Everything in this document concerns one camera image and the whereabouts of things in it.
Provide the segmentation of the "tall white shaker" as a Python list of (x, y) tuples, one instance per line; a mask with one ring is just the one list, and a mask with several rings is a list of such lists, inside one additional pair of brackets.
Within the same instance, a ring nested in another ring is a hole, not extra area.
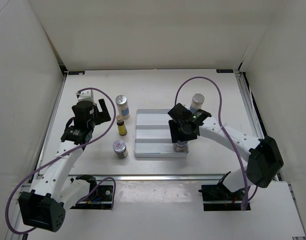
[(192, 113), (194, 113), (198, 109), (202, 109), (202, 105), (204, 103), (204, 100), (205, 100), (205, 98), (204, 98), (203, 94), (200, 94), (200, 93), (194, 94), (193, 97), (192, 97), (192, 101), (191, 101), (189, 110)]
[(129, 107), (128, 107), (128, 100), (124, 95), (118, 95), (115, 98), (115, 103), (118, 109), (119, 115), (122, 117), (123, 120), (127, 120), (130, 117)]

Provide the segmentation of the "dark spice jar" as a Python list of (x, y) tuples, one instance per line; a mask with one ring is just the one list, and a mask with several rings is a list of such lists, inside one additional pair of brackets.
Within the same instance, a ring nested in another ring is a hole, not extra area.
[(117, 157), (124, 159), (128, 156), (128, 150), (126, 143), (122, 140), (116, 140), (113, 143), (113, 151), (116, 153)]
[(188, 142), (187, 141), (178, 141), (173, 144), (173, 149), (178, 153), (188, 153)]

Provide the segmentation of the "small yellow bottle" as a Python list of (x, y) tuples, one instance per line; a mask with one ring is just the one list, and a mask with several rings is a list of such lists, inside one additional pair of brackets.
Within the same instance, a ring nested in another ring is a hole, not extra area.
[(127, 134), (127, 129), (121, 115), (116, 116), (116, 123), (119, 135), (125, 136)]

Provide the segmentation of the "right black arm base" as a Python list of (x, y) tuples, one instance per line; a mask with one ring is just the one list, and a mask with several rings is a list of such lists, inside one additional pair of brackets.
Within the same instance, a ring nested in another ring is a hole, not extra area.
[(241, 211), (245, 188), (230, 192), (222, 184), (202, 185), (198, 190), (202, 194), (204, 211)]

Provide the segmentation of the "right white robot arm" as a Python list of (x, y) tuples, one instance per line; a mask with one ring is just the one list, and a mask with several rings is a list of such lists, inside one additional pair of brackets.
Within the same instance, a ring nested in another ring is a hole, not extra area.
[(169, 112), (172, 142), (176, 145), (204, 137), (234, 151), (243, 169), (226, 173), (217, 184), (203, 185), (205, 201), (241, 200), (248, 186), (267, 188), (284, 163), (275, 139), (248, 136), (229, 126), (221, 126), (210, 113), (198, 109), (192, 113), (178, 103)]

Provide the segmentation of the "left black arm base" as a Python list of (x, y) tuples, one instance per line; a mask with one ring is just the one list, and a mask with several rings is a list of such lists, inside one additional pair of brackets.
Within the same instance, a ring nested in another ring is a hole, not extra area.
[(90, 184), (92, 193), (85, 200), (77, 202), (71, 209), (78, 210), (112, 210), (114, 207), (116, 181), (109, 176), (97, 182), (97, 179), (88, 174), (78, 175), (75, 180), (83, 180)]

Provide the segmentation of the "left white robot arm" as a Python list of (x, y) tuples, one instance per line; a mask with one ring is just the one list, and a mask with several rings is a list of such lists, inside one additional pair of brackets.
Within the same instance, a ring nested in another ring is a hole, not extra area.
[(63, 225), (67, 211), (78, 200), (92, 200), (97, 196), (95, 179), (79, 176), (64, 186), (77, 159), (82, 155), (93, 135), (95, 126), (109, 122), (111, 117), (104, 99), (78, 101), (72, 106), (74, 116), (65, 126), (54, 163), (47, 166), (42, 178), (19, 197), (23, 223), (34, 228), (57, 232)]

